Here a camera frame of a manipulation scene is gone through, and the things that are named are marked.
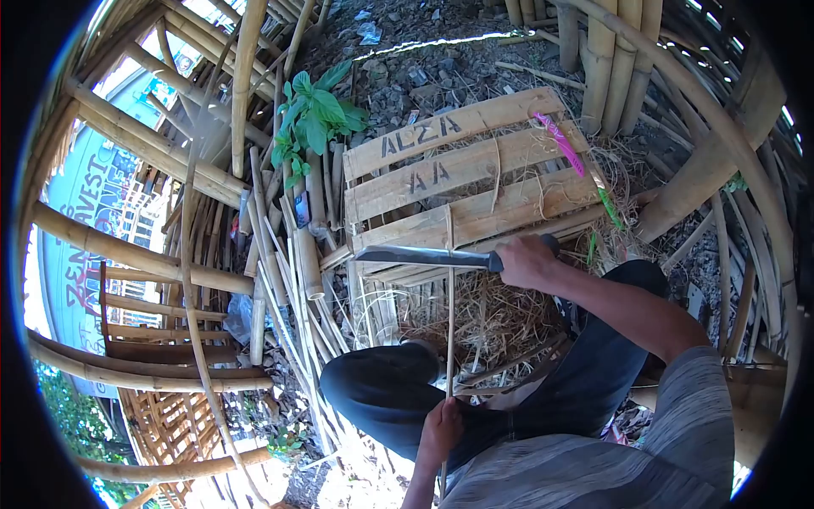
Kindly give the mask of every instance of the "person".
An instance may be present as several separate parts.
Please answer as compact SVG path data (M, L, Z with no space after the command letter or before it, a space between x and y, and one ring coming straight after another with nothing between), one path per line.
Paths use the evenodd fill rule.
M663 297L648 261L598 278L556 259L538 237L497 248L505 284L560 296L589 313L556 370L517 406L472 406L429 385L437 356L421 342L329 362L320 387L360 430L415 462L404 509L719 507L732 490L734 430L720 357L703 327ZM646 359L667 368L644 445L598 440Z

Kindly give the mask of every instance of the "hand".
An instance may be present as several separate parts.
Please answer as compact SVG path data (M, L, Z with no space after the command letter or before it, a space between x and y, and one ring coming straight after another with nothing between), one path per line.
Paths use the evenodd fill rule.
M514 237L508 244L499 244L495 251L503 261L503 283L554 293L551 276L561 262L539 235Z
M416 470L435 473L446 461L449 451L461 440L463 420L457 400L448 397L433 408L424 419L421 442L415 460Z

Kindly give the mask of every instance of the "black handle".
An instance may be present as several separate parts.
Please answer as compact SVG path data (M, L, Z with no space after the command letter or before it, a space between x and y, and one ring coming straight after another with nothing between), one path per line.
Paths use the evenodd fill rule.
M551 252L554 253L555 258L559 256L559 241L556 237L546 233L540 235L540 240L549 247ZM489 272L503 272L503 260L501 260L500 256L494 251L489 252L488 270Z

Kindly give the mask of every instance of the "gray shirt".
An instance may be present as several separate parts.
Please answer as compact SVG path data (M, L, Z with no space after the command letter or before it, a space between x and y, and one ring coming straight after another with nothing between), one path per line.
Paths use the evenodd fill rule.
M641 450L574 435L501 443L455 472L440 507L719 507L734 455L720 357L698 346L665 370Z

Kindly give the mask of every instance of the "machete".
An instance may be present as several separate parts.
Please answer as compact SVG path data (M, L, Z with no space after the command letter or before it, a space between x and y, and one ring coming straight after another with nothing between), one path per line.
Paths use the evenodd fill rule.
M559 256L559 242L553 235L540 236L543 244L549 247L554 256ZM404 248L401 246L368 246L355 258L356 261L384 261L410 265L440 265L445 267L466 267L486 269L489 272L502 272L503 260L496 252L448 251L434 248Z

